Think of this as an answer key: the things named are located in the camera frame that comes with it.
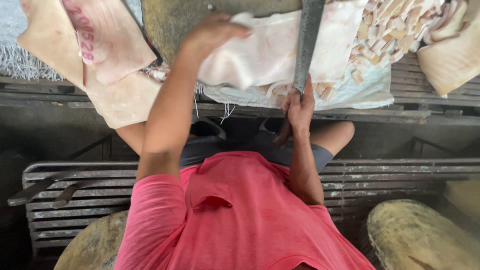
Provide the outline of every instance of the man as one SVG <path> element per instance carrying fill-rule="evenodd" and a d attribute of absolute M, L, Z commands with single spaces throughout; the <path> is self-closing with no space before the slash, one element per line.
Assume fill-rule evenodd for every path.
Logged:
<path fill-rule="evenodd" d="M 229 18 L 215 13 L 185 37 L 146 124 L 119 131 L 140 164 L 115 269 L 374 270 L 323 206 L 318 171 L 354 129 L 340 122 L 310 134 L 310 78 L 302 101 L 289 99 L 293 149 L 275 149 L 265 131 L 249 146 L 262 155 L 222 152 L 214 136 L 187 141 L 200 64 L 229 38 L 249 36 Z"/>

